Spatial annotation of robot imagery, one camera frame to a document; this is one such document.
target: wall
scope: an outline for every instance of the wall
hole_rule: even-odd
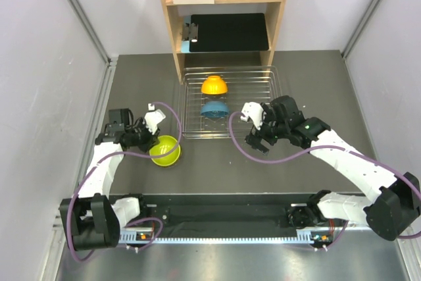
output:
[[[2,0],[0,279],[35,280],[105,69],[67,0]]]
[[[369,1],[288,0],[277,49],[343,49]],[[171,52],[160,0],[80,2],[110,55]]]
[[[382,0],[348,58],[378,157],[421,177],[421,2]]]

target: dish rack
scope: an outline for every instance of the dish rack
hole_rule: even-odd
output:
[[[209,96],[201,93],[201,86],[210,75],[219,75],[228,85],[225,95]],[[179,114],[185,138],[229,138],[228,119],[201,116],[202,106],[208,101],[222,101],[230,114],[241,111],[245,102],[269,103],[281,96],[278,70],[275,66],[186,68],[180,90]],[[233,120],[234,134],[247,135],[251,123],[239,116]]]

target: lime green bowl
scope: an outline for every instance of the lime green bowl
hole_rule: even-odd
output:
[[[168,153],[176,144],[177,140],[171,135],[161,135],[158,136],[159,144],[155,145],[149,150],[150,156],[163,155]],[[161,167],[168,167],[176,163],[180,158],[182,153],[182,148],[178,145],[177,149],[171,154],[161,157],[161,158],[152,158],[152,161]]]

